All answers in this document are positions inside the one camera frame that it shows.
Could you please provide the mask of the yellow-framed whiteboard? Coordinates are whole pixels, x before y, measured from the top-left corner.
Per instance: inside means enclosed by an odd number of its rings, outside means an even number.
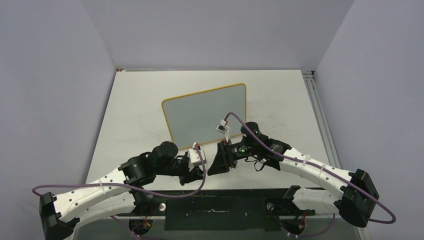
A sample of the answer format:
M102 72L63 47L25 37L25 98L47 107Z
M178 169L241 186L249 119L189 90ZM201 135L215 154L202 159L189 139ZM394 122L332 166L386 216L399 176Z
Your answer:
M164 99L161 103L171 141L181 150L225 135L216 131L229 112L247 120L247 86L236 83Z

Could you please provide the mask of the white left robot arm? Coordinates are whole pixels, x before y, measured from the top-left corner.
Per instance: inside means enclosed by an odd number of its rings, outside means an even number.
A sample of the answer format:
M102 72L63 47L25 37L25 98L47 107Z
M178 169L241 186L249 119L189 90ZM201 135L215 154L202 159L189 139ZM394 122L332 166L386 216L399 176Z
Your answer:
M144 215L149 210L149 195L171 195L144 189L156 176L178 177L181 185L206 181L206 156L198 143L185 154L164 141L150 152L130 158L101 178L80 185L61 184L69 192L39 196L39 214L46 240L64 240L85 224L119 214Z

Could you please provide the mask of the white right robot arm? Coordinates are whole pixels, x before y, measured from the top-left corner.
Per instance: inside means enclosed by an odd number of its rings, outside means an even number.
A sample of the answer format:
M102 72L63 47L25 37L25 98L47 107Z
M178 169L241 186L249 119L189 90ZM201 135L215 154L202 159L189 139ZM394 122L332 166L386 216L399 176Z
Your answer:
M321 188L292 187L282 201L287 213L306 210L337 213L360 228L372 221L371 215L380 196L366 171L358 168L352 172L318 161L285 142L262 134L254 121L244 123L240 132L240 142L225 139L217 143L217 153L207 172L209 176L229 172L238 160L254 158L261 167L297 175Z

